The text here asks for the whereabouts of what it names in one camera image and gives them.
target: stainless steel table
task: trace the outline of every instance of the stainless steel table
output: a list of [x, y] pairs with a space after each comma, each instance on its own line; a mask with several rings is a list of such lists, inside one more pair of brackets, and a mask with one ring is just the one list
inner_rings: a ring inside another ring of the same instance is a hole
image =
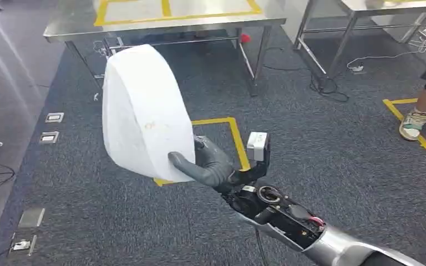
[[[44, 36], [49, 42], [66, 42], [67, 47], [89, 66], [74, 40], [101, 40], [109, 57], [124, 45], [121, 37], [148, 34], [234, 29], [228, 37], [151, 43], [152, 45], [233, 40], [244, 57], [254, 84], [261, 74], [271, 27], [286, 23], [276, 0], [60, 0]], [[241, 44], [244, 27], [263, 27], [257, 65], [253, 69]], [[118, 43], [110, 45], [109, 38]]]
[[[410, 40], [413, 34], [419, 29], [419, 27], [426, 20], [426, 1], [421, 0], [335, 0], [342, 7], [342, 9], [348, 14], [349, 22], [345, 28], [327, 28], [327, 29], [307, 29], [308, 22], [311, 19], [311, 14], [316, 6], [317, 0], [309, 0], [308, 5], [305, 9], [303, 20], [298, 29], [298, 34], [295, 40], [295, 48], [301, 49], [303, 47], [311, 59], [316, 63], [318, 68], [327, 78], [333, 78], [336, 74], [338, 63], [345, 50], [346, 44], [353, 30], [365, 30], [365, 29], [382, 29], [382, 28], [400, 28], [409, 27], [410, 31], [403, 38], [403, 42]], [[393, 15], [393, 14], [407, 14], [407, 13], [421, 13], [419, 18], [414, 24], [409, 25], [375, 25], [375, 26], [364, 26], [356, 27], [358, 18], [381, 16], [381, 15]], [[331, 66], [326, 70], [319, 60], [314, 55], [313, 51], [305, 42], [304, 35], [306, 33], [320, 33], [320, 32], [339, 32], [343, 31], [343, 36], [340, 41], [339, 48], [334, 56]]]

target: floor socket cover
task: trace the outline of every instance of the floor socket cover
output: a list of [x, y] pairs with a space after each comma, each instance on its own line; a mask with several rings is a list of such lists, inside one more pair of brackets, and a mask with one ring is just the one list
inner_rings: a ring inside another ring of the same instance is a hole
[[40, 136], [40, 144], [53, 144], [58, 140], [59, 132], [43, 132]]
[[47, 115], [45, 123], [61, 123], [63, 121], [63, 112], [51, 112]]

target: yellow tape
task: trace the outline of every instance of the yellow tape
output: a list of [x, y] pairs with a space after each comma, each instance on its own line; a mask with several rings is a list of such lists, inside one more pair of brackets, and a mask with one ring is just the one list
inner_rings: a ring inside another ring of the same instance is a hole
[[105, 21], [105, 16], [107, 14], [108, 4], [110, 2], [130, 2], [130, 1], [138, 1], [138, 0], [101, 0], [99, 10], [97, 11], [97, 19], [94, 22], [94, 26], [131, 24], [131, 23], [155, 22], [155, 21], [178, 21], [178, 20], [183, 20], [183, 19], [195, 19], [195, 18], [244, 16], [244, 15], [255, 15], [255, 14], [261, 14], [262, 13], [262, 9], [256, 3], [255, 0], [247, 0], [248, 4], [251, 6], [251, 11], [173, 17], [172, 13], [171, 13], [171, 9], [170, 9], [169, 0], [161, 0], [162, 1], [162, 7], [163, 7], [163, 16], [164, 16], [162, 18], [130, 19], [130, 20], [125, 20], [125, 21]]
[[417, 103], [417, 98], [412, 98], [412, 99], [402, 99], [402, 100], [396, 100], [396, 101], [391, 101], [392, 104], [413, 104], [413, 103]]
[[[400, 120], [402, 121], [404, 119], [404, 116], [401, 114], [401, 112], [393, 105], [393, 103], [388, 100], [384, 99], [383, 103], [388, 107], [388, 109]], [[422, 135], [419, 137], [419, 142], [422, 147], [426, 149], [426, 139]]]
[[172, 11], [170, 10], [169, 0], [162, 0], [162, 1], [163, 1], [163, 15], [164, 15], [164, 17], [172, 17]]
[[[244, 144], [242, 143], [241, 133], [239, 132], [239, 127], [237, 126], [237, 122], [234, 117], [192, 121], [192, 125], [194, 126], [212, 125], [212, 124], [220, 124], [220, 123], [229, 124], [229, 127], [231, 129], [232, 140], [234, 141], [234, 145], [236, 146], [236, 150], [237, 150], [237, 155], [239, 157], [239, 161], [241, 162], [242, 169], [240, 171], [244, 172], [249, 170], [251, 168], [251, 165], [249, 163], [249, 159], [247, 158], [246, 151], [244, 150]], [[162, 180], [158, 178], [153, 178], [153, 180], [160, 187], [162, 187], [163, 185], [168, 185], [173, 183], [171, 181]]]

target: shoe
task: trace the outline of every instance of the shoe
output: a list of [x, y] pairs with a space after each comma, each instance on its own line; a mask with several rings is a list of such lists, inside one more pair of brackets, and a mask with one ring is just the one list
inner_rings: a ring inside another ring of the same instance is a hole
[[401, 122], [399, 133], [406, 140], [415, 141], [419, 138], [420, 131], [425, 124], [426, 112], [418, 112], [414, 109]]

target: blue carpet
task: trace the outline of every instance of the blue carpet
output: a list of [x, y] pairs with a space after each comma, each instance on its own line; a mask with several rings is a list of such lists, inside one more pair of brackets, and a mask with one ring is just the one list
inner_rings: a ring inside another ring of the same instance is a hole
[[[258, 32], [249, 31], [259, 40]], [[336, 38], [310, 37], [329, 58]], [[302, 67], [281, 29], [272, 34], [266, 64]], [[257, 44], [248, 44], [257, 54]], [[306, 71], [265, 69], [259, 96], [250, 98], [242, 62], [230, 42], [158, 47], [172, 67], [193, 120], [232, 116], [245, 139], [250, 131], [273, 137], [268, 182], [282, 187], [329, 223], [371, 243], [397, 249], [426, 264], [426, 150], [403, 141], [383, 99], [413, 98], [426, 67], [412, 55], [366, 63], [367, 74], [336, 79], [351, 99], [339, 104], [308, 89]], [[405, 49], [381, 31], [356, 34], [345, 62]], [[91, 56], [93, 63], [101, 59]], [[262, 265], [252, 228], [211, 189], [195, 182], [158, 187], [117, 167], [103, 147], [97, 89], [65, 53], [46, 106], [0, 222], [0, 250], [20, 212], [45, 207], [31, 257], [11, 254], [6, 265]], [[65, 112], [61, 124], [44, 114]], [[55, 145], [39, 145], [58, 130]], [[195, 127], [235, 150], [225, 125]], [[299, 254], [263, 238], [271, 265], [310, 265]]]

